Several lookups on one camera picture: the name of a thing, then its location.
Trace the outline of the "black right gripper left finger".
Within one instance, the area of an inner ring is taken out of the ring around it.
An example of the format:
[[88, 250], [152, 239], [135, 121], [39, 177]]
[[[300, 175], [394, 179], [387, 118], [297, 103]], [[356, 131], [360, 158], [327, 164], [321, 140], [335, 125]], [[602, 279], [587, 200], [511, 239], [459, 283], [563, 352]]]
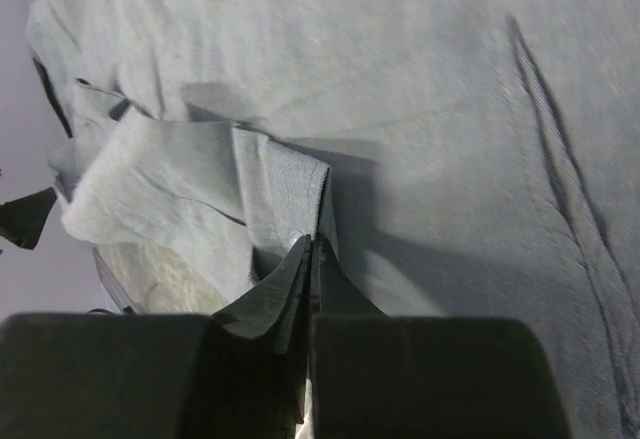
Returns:
[[311, 240], [212, 315], [17, 314], [5, 438], [291, 438], [304, 418]]

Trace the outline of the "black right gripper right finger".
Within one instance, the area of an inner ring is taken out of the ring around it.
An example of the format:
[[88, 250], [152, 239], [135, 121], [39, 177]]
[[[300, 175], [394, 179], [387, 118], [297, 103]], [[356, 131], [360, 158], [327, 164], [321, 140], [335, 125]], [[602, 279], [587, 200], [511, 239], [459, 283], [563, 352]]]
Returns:
[[392, 317], [342, 271], [325, 237], [310, 269], [318, 438], [567, 438], [536, 335], [506, 318]]

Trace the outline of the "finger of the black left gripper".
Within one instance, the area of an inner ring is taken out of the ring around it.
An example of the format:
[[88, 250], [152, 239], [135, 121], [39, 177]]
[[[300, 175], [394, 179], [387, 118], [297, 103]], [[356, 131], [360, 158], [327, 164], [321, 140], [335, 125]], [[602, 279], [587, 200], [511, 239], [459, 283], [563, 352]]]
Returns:
[[2, 204], [1, 236], [21, 249], [35, 249], [55, 203], [56, 192], [49, 187]]

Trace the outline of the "grey long sleeve shirt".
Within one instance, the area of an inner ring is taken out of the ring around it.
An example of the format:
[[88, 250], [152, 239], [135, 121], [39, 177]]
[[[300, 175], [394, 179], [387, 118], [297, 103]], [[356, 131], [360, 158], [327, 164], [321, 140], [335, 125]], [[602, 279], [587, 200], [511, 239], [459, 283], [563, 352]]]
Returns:
[[383, 311], [506, 316], [639, 434], [639, 0], [28, 0], [62, 223], [234, 300], [324, 234]]

